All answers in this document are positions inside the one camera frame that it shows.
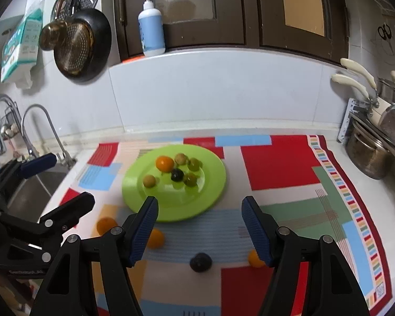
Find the large orange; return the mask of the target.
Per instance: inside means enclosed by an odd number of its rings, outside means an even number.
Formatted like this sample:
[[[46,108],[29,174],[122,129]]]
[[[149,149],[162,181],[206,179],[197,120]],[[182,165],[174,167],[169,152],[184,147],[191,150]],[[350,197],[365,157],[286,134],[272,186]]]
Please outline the large orange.
[[[262,267],[266,266],[265,262],[259,258],[255,249],[252,249],[249,252],[248,262],[249,262],[249,265],[253,268],[262,268]]]

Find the medium orange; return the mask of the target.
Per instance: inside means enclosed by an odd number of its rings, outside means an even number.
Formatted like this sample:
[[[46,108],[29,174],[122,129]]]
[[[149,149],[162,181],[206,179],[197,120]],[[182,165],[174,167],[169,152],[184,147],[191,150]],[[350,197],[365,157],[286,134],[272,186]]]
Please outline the medium orange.
[[[107,231],[118,226],[117,221],[111,217],[103,217],[96,223],[96,230],[99,236],[107,233]]]

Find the tan round fruit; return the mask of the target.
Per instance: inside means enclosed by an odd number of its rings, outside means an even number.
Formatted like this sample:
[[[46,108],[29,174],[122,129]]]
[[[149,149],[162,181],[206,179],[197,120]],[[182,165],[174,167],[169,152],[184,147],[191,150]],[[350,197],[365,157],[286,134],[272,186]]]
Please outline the tan round fruit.
[[[142,184],[146,188],[152,188],[157,184],[157,180],[154,175],[145,175],[142,179]]]
[[[184,166],[188,163],[188,157],[184,153],[177,153],[174,160],[178,166]]]

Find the dark purple plum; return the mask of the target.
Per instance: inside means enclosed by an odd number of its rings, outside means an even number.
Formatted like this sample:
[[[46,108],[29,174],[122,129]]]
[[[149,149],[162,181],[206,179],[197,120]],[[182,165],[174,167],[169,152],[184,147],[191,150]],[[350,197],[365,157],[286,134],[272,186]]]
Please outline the dark purple plum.
[[[213,260],[206,253],[197,253],[190,259],[190,268],[196,273],[204,273],[211,269]]]

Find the small orange tangerine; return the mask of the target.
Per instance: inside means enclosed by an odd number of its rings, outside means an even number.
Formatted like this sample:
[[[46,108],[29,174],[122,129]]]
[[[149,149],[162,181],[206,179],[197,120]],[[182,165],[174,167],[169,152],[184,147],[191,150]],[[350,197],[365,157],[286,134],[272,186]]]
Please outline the small orange tangerine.
[[[162,173],[170,173],[175,167],[175,161],[169,156],[159,156],[155,160],[155,167]]]

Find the green plum fruit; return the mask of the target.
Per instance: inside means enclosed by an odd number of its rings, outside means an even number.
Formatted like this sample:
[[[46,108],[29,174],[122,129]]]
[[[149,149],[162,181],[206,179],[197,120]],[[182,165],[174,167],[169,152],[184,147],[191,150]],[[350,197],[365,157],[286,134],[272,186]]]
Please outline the green plum fruit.
[[[202,163],[197,158],[190,158],[187,167],[189,171],[198,172],[202,166]]]
[[[195,187],[198,183],[197,178],[197,175],[195,175],[194,173],[186,173],[183,177],[183,183],[187,187]]]

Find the green round plate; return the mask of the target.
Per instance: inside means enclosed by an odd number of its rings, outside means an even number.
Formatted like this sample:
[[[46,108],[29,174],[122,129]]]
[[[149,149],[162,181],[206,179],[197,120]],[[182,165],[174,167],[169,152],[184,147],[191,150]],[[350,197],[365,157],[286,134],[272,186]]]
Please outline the green round plate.
[[[155,167],[157,157],[169,156],[174,160],[177,153],[184,153],[188,160],[197,158],[202,163],[198,172],[189,171],[187,164],[178,166],[175,163],[174,168],[181,169],[184,174],[197,175],[198,184],[195,187],[187,187],[183,181],[173,182],[171,172],[162,173]],[[154,175],[157,184],[152,188],[144,187],[142,179],[145,175]],[[122,197],[134,212],[139,211],[148,196],[155,197],[159,203],[157,221],[177,222],[193,218],[213,207],[223,194],[226,180],[225,165],[212,151],[188,144],[169,145],[148,151],[127,169],[122,180]]]

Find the colourful patchwork table mat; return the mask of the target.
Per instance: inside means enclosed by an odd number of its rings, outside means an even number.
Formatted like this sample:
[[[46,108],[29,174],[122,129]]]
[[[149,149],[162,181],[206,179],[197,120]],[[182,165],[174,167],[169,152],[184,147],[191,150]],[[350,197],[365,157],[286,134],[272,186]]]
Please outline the colourful patchwork table mat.
[[[128,274],[144,315],[257,315],[278,238],[330,236],[371,315],[391,300],[382,240],[323,136],[238,136],[100,144],[60,199],[95,197],[75,232],[121,223],[148,196],[159,214]]]

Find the steel cooking pot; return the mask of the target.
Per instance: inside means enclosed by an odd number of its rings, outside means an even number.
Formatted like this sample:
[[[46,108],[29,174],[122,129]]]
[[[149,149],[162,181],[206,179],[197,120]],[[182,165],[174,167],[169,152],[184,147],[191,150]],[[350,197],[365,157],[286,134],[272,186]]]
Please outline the steel cooking pot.
[[[383,143],[354,120],[345,150],[354,165],[368,177],[382,180],[390,172],[393,156]]]

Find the brass strainer ladle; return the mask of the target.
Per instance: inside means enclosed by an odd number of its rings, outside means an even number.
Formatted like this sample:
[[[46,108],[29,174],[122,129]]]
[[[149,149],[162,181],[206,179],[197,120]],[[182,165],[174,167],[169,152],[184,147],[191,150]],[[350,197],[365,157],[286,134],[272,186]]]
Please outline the brass strainer ladle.
[[[82,21],[57,20],[40,32],[40,48],[52,51],[57,68],[66,76],[79,76],[90,60],[92,35]]]

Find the black frying pan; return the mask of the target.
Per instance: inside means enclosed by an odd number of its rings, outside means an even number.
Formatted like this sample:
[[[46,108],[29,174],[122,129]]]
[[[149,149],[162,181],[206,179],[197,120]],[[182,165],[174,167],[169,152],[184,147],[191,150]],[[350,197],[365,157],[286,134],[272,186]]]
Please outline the black frying pan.
[[[53,50],[62,75],[77,83],[100,75],[112,45],[107,17],[97,9],[83,9],[65,21],[65,30],[64,40]]]

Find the blue white soap bottle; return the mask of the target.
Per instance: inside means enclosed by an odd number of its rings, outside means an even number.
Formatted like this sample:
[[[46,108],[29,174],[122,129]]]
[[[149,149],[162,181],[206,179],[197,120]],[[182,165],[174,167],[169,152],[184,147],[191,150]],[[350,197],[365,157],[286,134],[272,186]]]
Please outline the blue white soap bottle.
[[[142,52],[146,57],[165,53],[162,14],[152,0],[144,0],[138,17]]]

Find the black scissors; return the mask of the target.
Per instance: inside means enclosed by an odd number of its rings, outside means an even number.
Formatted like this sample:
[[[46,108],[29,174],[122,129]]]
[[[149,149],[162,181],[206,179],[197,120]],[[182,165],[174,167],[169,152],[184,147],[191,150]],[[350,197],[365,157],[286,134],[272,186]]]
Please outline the black scissors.
[[[387,47],[390,50],[391,54],[394,54],[394,48],[392,46],[392,30],[390,29],[390,27],[387,24],[383,24],[382,26],[378,26],[377,27],[377,32],[380,36],[380,38],[386,42]]]

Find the cream handled saucepan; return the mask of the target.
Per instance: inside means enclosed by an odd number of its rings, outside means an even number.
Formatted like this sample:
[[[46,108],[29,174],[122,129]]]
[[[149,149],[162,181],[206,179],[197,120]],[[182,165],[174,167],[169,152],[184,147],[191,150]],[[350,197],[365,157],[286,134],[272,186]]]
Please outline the cream handled saucepan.
[[[331,79],[333,82],[340,85],[356,88],[368,102],[369,106],[367,117],[370,120],[370,123],[377,127],[380,125],[382,115],[390,106],[390,103],[378,96],[377,91],[375,91],[375,96],[371,97],[365,86],[349,76],[341,73],[335,73],[331,76]]]
[[[340,64],[345,68],[354,71],[365,77],[370,86],[375,89],[378,97],[388,103],[395,103],[395,71],[391,71],[391,80],[385,78],[375,78],[364,66],[357,61],[341,58]]]

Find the dark wooden window frame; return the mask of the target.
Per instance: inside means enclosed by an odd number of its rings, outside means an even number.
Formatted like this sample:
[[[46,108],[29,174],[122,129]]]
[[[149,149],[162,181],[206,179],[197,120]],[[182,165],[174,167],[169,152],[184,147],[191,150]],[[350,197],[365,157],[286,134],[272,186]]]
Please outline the dark wooden window frame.
[[[152,0],[169,51],[244,47],[296,53],[328,63],[348,56],[345,0]],[[138,15],[144,0],[113,0],[122,60],[142,53]]]

